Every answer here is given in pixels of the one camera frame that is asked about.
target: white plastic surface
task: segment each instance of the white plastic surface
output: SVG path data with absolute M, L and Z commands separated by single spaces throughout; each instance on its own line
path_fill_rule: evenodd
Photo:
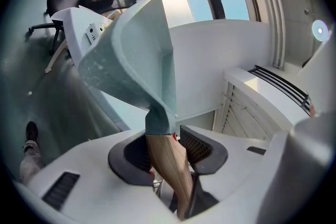
M 82 143 L 39 172 L 28 187 L 42 197 L 63 172 L 80 175 L 61 213 L 81 223 L 175 223 L 152 187 L 121 180 L 108 165 L 114 144 L 137 133 L 125 131 Z
M 78 68 L 80 60 L 91 46 L 86 34 L 88 26 L 92 23 L 105 25 L 111 23 L 110 19 L 83 8 L 64 9 L 53 14 L 51 18 L 63 21 L 69 51 L 76 68 Z M 89 88 L 89 90 L 107 116 L 116 123 L 120 130 L 140 131 L 145 129 L 147 111 L 122 102 L 95 88 Z
M 227 137 L 189 126 L 222 143 L 228 150 L 226 163 L 214 174 L 201 176 L 202 188 L 219 200 L 185 223 L 256 223 L 261 203 L 275 176 L 287 133 L 275 134 L 268 142 Z M 125 131 L 82 143 L 53 161 L 37 174 L 28 187 L 42 197 L 64 172 L 80 175 L 61 213 L 81 223 L 179 223 L 154 193 L 152 187 L 128 185 L 108 165 L 110 148 L 134 135 Z M 248 152 L 249 146 L 266 149 L 264 156 Z M 30 202 L 41 202 L 28 195 Z M 54 212 L 54 222 L 63 216 Z
M 250 146 L 267 149 L 269 142 L 219 134 L 213 131 L 188 126 L 198 133 L 220 142 L 228 151 L 229 158 L 213 175 L 200 176 L 202 189 L 222 201 L 231 195 L 256 169 L 262 155 L 246 150 Z

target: black shoe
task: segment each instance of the black shoe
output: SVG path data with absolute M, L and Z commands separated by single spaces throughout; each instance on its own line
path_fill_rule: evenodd
M 26 127 L 26 141 L 33 140 L 37 142 L 38 131 L 35 122 L 30 121 Z

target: person's leg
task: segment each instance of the person's leg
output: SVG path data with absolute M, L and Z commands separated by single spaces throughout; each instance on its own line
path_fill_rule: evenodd
M 37 126 L 31 121 L 26 127 L 26 144 L 23 148 L 25 156 L 20 164 L 20 179 L 24 185 L 27 185 L 33 176 L 43 168 L 37 137 Z

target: slatted panel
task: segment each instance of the slatted panel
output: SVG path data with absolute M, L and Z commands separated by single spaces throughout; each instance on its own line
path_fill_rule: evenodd
M 222 133 L 237 137 L 271 140 L 281 128 L 250 97 L 233 87 Z

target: white wall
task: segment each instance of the white wall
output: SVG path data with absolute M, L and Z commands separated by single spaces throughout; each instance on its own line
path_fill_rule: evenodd
M 178 121 L 221 105 L 224 70 L 268 65 L 270 27 L 246 20 L 209 20 L 170 29 Z
M 312 23 L 320 19 L 330 29 L 333 18 L 324 0 L 281 0 L 286 26 L 285 61 L 297 65 L 303 64 L 321 42 L 314 38 Z
M 203 115 L 199 115 L 190 119 L 186 119 L 184 121 L 176 122 L 176 135 L 180 135 L 180 126 L 181 125 L 188 125 L 188 126 L 195 126 L 205 130 L 212 131 L 212 125 L 214 123 L 214 116 L 215 111 L 211 111 L 205 113 Z

